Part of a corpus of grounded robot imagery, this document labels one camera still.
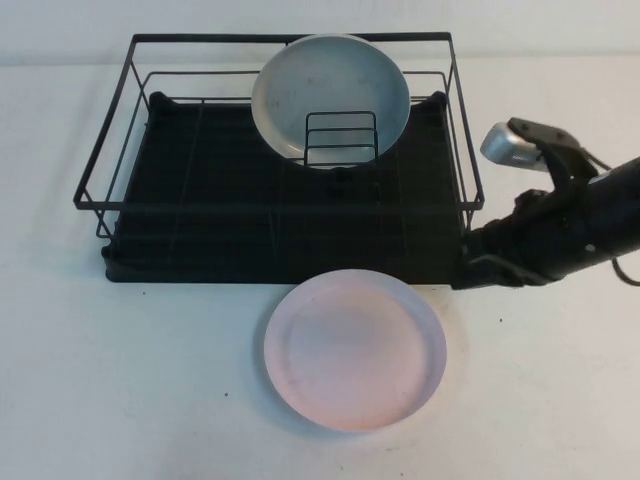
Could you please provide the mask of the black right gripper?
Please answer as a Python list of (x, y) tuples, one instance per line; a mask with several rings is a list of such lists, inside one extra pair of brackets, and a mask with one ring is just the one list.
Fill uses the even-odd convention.
[(515, 199), (512, 214), (468, 231), (462, 240), (464, 253), (508, 253), (515, 248), (520, 265), (493, 254), (463, 256), (451, 287), (544, 286), (594, 266), (582, 211), (587, 187), (586, 181), (573, 180), (562, 190), (527, 190)]

